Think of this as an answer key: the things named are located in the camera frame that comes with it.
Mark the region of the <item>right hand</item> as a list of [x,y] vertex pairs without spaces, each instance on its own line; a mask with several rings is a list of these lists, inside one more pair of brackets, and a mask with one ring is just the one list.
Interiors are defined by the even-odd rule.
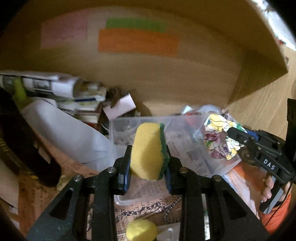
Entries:
[[[268,199],[271,198],[272,193],[271,190],[274,186],[274,181],[273,181],[273,177],[270,173],[266,174],[266,177],[262,179],[263,180],[263,188],[261,190],[261,201],[262,202],[266,202]],[[281,198],[278,200],[279,202],[284,201],[285,196],[287,194],[290,194],[290,185],[291,183],[288,182],[283,188],[283,195],[281,196]]]

